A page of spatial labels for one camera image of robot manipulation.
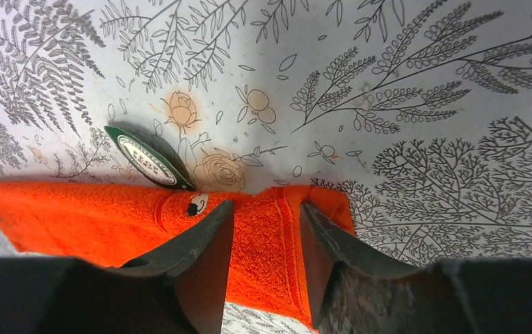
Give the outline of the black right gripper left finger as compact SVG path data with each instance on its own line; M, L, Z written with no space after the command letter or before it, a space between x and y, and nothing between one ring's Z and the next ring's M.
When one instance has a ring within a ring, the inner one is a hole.
M0 333L219 333L233 234L225 200L121 267L0 257Z

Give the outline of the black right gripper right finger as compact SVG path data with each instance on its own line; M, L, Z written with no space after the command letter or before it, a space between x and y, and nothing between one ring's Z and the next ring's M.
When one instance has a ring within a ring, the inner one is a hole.
M440 260L418 268L341 229L310 202L300 238L320 333L532 333L532 258Z

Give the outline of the orange red towel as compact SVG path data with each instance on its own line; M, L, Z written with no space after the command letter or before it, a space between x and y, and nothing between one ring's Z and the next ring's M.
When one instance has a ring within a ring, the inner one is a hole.
M117 267L189 229L225 200L234 205L227 301L311 326L300 205L314 204L353 234L348 196L338 190L298 185L252 195L0 181L0 229L21 252L73 255Z

